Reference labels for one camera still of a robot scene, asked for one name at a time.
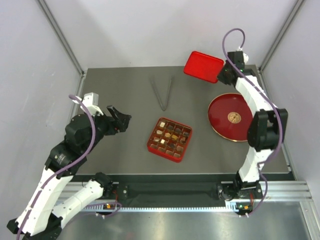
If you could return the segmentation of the tan chocolate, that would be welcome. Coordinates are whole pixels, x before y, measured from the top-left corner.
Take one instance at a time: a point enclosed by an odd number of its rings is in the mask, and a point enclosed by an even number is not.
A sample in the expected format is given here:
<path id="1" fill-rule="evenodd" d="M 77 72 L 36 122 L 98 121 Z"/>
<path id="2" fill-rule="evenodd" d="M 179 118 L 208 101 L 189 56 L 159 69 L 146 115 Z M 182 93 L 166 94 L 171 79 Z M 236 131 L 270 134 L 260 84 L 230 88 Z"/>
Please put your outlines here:
<path id="1" fill-rule="evenodd" d="M 171 134 L 170 134 L 169 132 L 167 132 L 167 133 L 164 134 L 164 136 L 165 136 L 166 138 L 169 138 L 169 137 L 171 136 Z"/>

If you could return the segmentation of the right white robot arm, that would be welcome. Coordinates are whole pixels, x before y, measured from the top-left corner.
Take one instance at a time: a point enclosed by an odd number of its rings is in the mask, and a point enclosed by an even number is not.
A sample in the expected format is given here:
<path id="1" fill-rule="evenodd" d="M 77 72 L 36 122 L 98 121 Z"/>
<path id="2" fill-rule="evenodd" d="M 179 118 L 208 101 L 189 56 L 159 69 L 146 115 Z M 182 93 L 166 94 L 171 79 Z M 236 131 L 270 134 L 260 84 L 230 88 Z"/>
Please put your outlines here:
<path id="1" fill-rule="evenodd" d="M 271 102 L 255 73 L 245 69 L 245 54 L 241 50 L 227 53 L 217 79 L 225 85 L 234 86 L 252 115 L 247 131 L 249 150 L 233 180 L 234 195 L 245 198 L 257 189 L 265 163 L 280 150 L 289 114 L 286 109 L 279 109 Z"/>

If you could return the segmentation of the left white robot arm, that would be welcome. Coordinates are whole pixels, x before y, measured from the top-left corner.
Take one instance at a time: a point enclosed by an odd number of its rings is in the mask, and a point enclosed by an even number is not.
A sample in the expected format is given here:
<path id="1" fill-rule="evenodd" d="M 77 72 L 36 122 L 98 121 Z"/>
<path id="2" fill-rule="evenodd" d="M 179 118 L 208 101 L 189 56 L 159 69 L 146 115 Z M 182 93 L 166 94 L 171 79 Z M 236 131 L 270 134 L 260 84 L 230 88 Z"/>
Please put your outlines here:
<path id="1" fill-rule="evenodd" d="M 108 106 L 110 115 L 99 107 L 88 107 L 74 116 L 65 127 L 62 142 L 49 153 L 41 179 L 22 214 L 7 223 L 7 228 L 25 240 L 55 240 L 67 223 L 82 209 L 99 198 L 109 198 L 114 191 L 112 179 L 96 173 L 77 193 L 56 204 L 62 191 L 87 161 L 87 155 L 105 136 L 127 130 L 131 115 Z"/>

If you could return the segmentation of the red square box lid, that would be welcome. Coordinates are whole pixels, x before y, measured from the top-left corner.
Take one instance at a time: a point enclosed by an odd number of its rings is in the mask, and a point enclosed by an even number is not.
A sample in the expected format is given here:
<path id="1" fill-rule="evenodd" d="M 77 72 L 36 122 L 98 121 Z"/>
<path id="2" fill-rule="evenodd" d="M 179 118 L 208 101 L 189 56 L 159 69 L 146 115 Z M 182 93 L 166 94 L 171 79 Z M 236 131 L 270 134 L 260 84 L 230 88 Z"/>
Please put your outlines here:
<path id="1" fill-rule="evenodd" d="M 183 72 L 191 77 L 216 84 L 218 82 L 218 74 L 222 70 L 225 61 L 199 52 L 192 51 Z"/>

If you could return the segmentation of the white square chocolate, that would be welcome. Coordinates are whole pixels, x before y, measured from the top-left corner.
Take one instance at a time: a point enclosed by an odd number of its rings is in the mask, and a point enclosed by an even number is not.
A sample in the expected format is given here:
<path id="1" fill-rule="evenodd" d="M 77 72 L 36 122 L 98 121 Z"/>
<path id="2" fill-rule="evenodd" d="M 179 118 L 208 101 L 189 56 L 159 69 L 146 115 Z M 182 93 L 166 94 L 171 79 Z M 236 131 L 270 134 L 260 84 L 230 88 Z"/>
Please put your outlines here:
<path id="1" fill-rule="evenodd" d="M 166 124 L 165 122 L 161 122 L 159 126 L 163 128 L 165 124 Z"/>

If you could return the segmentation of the metal tongs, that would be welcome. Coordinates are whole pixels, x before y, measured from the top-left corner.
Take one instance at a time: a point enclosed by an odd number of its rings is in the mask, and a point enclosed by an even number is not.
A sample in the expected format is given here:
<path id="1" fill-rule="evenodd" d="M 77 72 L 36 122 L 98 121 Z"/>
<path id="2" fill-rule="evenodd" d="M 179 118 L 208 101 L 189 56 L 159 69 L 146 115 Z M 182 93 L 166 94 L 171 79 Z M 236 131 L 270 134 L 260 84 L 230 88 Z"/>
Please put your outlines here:
<path id="1" fill-rule="evenodd" d="M 154 76 L 149 77 L 149 82 L 151 85 L 151 88 L 153 90 L 153 93 L 157 99 L 157 102 L 160 106 L 160 109 L 164 112 L 167 110 L 169 105 L 169 100 L 171 96 L 171 89 L 173 86 L 173 82 L 175 80 L 175 77 L 172 75 L 168 82 L 164 82 L 164 85 L 159 88 L 159 83 L 155 80 Z"/>

